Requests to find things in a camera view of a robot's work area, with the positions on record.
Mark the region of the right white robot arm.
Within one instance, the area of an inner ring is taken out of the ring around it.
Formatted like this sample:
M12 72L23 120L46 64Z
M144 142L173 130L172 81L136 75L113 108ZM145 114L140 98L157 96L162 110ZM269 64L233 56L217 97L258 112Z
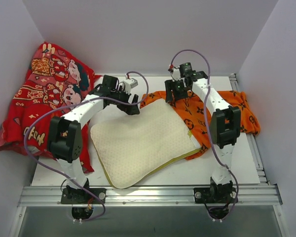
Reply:
M166 102L185 99L191 91L203 102L204 111L209 111L211 115L205 125L218 166L211 176L210 199L220 202L232 198L235 190L230 168L232 153L240 136L240 109L226 102L210 84L209 76L203 71L193 70L190 62L178 67L170 65L168 71L171 79L165 81Z

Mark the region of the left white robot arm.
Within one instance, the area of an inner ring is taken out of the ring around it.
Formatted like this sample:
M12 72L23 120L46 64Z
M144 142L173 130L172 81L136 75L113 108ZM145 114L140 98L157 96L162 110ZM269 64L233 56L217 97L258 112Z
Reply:
M89 181L83 172L80 155L83 148L82 129L91 118L106 106L116 105L128 115L138 115L138 95L131 90L138 85L136 79L127 76L125 80L105 75L102 83L91 90L83 100L83 105L72 109L61 117L50 121L47 149L67 175L65 195L79 203L90 197Z

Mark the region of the cream textured pillow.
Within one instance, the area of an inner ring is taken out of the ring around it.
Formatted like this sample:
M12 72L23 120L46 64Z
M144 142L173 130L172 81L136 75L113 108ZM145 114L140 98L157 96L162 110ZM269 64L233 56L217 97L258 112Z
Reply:
M200 151L192 132L163 99L139 115L95 124L90 135L108 182L118 189Z

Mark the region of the orange black patterned pillowcase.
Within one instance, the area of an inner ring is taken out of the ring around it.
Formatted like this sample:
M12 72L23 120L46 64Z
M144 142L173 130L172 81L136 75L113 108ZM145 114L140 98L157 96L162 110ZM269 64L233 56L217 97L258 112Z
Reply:
M247 96L244 92L219 91L219 95L233 107L238 107L241 112L240 131L243 133L251 133L258 135L260 133L260 124L258 119L249 107ZM175 158L174 161L181 159L192 160L205 154L211 149L211 145L207 135L205 118L211 121L209 111L204 112L202 100L193 92L188 93L188 97L177 102L169 104L173 110L181 117L192 135L201 145L198 152L190 153L188 156Z

